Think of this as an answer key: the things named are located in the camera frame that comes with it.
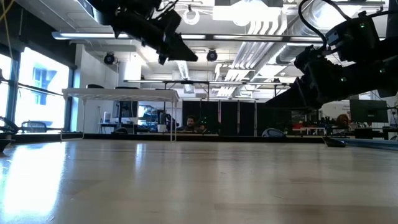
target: glass window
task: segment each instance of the glass window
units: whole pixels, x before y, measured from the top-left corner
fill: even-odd
[[[0,55],[0,68],[2,70],[2,75],[6,80],[10,79],[11,73],[11,58]]]
[[[64,117],[65,100],[62,96],[20,88],[15,114],[15,123],[18,126],[24,121],[39,121],[48,128],[63,128]]]
[[[8,98],[8,85],[2,83],[0,84],[0,116],[6,116],[7,98]]]
[[[68,87],[69,67],[62,65],[29,48],[21,54],[19,83],[43,90],[62,93]],[[15,123],[25,121],[43,122],[49,128],[63,128],[65,100],[26,88],[19,88]]]
[[[11,72],[11,58],[0,55],[0,68],[2,70],[2,75],[6,80],[10,79]],[[0,84],[0,116],[5,117],[7,111],[7,101],[8,101],[8,84],[2,82]],[[4,122],[0,121],[0,126],[4,126]]]
[[[29,48],[21,54],[19,83],[61,93],[68,88],[69,68]]]

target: monitor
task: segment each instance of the monitor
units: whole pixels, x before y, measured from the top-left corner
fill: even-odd
[[[119,106],[121,105],[122,109],[122,118],[136,118],[138,111],[138,102],[137,101],[114,101],[113,102],[113,111],[112,117],[119,117]]]
[[[353,122],[388,123],[387,102],[378,100],[350,100]]]

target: black robotic arm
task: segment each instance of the black robotic arm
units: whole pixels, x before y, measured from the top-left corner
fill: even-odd
[[[155,49],[162,65],[167,59],[198,60],[175,33],[181,22],[173,10],[177,1],[160,9],[161,0],[78,0],[96,22],[113,28],[115,38],[123,32]],[[154,11],[162,13],[152,18]]]
[[[372,90],[380,97],[394,96],[398,91],[398,37],[380,40],[372,17],[393,13],[382,12],[348,19],[332,28],[320,49],[307,47],[296,57],[294,65],[303,72],[291,88],[269,100],[272,108],[314,110],[323,104],[344,100]],[[337,52],[341,61],[355,62],[342,67],[331,63],[326,55]]]

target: black curtain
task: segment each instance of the black curtain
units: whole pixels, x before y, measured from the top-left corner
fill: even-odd
[[[254,136],[254,103],[240,102],[239,135]]]
[[[218,102],[202,101],[201,120],[212,125],[218,122]]]
[[[238,102],[221,102],[221,135],[238,135]]]
[[[182,102],[182,125],[187,124],[187,119],[189,116],[196,117],[197,120],[200,119],[200,101],[183,101]]]
[[[276,128],[281,131],[291,131],[292,112],[289,110],[275,110],[267,108],[265,103],[257,104],[257,136],[268,128]]]

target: camera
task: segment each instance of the camera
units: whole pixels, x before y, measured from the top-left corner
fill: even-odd
[[[114,65],[118,62],[118,59],[114,56],[114,52],[108,52],[105,55],[104,63],[106,65]]]
[[[208,62],[215,62],[217,61],[218,55],[216,50],[210,49],[209,52],[207,53],[207,61]]]

